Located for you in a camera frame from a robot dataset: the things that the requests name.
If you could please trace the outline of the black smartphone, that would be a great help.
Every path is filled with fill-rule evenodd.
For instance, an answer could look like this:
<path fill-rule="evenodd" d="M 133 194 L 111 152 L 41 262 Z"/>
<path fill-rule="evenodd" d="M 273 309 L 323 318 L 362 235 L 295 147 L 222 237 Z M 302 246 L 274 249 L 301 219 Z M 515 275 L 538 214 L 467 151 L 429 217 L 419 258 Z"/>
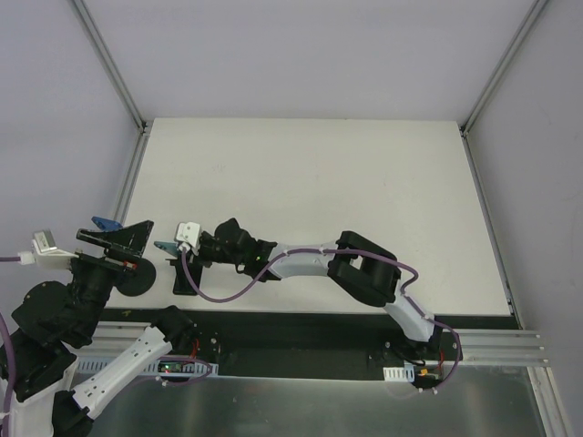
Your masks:
<path fill-rule="evenodd" d="M 116 220 L 109 219 L 109 218 L 102 218 L 98 216 L 93 216 L 91 218 L 92 222 L 97 226 L 98 229 L 101 231 L 115 231 L 123 228 L 123 225 Z"/>
<path fill-rule="evenodd" d="M 177 258 L 179 256 L 179 247 L 178 244 L 174 241 L 158 241 L 154 242 L 154 246 L 157 249 L 164 251 L 165 253 L 169 254 L 171 257 Z"/>

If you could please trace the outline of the black folding phone stand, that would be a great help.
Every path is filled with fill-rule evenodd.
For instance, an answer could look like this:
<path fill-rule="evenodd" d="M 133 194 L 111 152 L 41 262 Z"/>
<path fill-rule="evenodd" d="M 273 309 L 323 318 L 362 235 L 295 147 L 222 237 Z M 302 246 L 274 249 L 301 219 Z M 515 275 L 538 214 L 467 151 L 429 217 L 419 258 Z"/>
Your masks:
<path fill-rule="evenodd" d="M 183 265 L 182 255 L 179 254 L 176 259 L 170 259 L 169 265 L 175 270 L 175 279 L 172 287 L 174 295 L 179 296 L 197 296 L 198 292 L 192 287 L 200 285 L 204 265 L 199 261 L 199 258 L 187 254 L 186 265 Z"/>

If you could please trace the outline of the black round-base phone stand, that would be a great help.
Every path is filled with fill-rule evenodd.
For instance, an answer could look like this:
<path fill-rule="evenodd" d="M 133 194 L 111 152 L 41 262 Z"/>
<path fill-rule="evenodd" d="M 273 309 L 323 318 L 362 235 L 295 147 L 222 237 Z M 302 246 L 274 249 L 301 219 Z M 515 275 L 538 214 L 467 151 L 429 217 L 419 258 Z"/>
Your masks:
<path fill-rule="evenodd" d="M 117 290 L 127 297 L 138 297 L 149 291 L 157 278 L 154 264 L 142 259 L 131 272 L 127 272 L 116 285 Z"/>

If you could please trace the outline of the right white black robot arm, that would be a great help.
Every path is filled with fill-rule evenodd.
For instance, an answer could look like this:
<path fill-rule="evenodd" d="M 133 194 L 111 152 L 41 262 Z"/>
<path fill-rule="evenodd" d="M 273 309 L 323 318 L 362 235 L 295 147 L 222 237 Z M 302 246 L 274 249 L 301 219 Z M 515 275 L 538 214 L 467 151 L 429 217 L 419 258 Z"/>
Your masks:
<path fill-rule="evenodd" d="M 204 268 L 228 264 L 251 282 L 229 298 L 204 300 L 226 303 L 247 293 L 257 282 L 295 277 L 326 277 L 354 300 L 384 310 L 410 341 L 412 353 L 431 359 L 443 347 L 435 317 L 422 309 L 406 288 L 418 272 L 390 251 L 360 234 L 345 230 L 332 242 L 293 246 L 254 238 L 231 218 L 210 234 L 201 231 L 189 252 Z"/>

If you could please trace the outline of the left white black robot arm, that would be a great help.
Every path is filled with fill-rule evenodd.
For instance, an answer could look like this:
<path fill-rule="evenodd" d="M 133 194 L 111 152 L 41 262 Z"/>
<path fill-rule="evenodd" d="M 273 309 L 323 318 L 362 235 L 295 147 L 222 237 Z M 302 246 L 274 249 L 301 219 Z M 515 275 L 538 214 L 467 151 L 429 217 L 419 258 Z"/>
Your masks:
<path fill-rule="evenodd" d="M 17 328 L 1 327 L 1 433 L 4 436 L 86 436 L 105 407 L 151 362 L 190 351 L 197 333 L 175 306 L 157 310 L 138 338 L 103 370 L 70 385 L 75 352 L 91 344 L 113 289 L 136 277 L 154 227 L 151 220 L 112 230 L 80 229 L 77 239 L 104 250 L 94 257 L 56 246 L 39 230 L 19 263 L 66 269 L 63 284 L 44 281 L 13 311 Z"/>

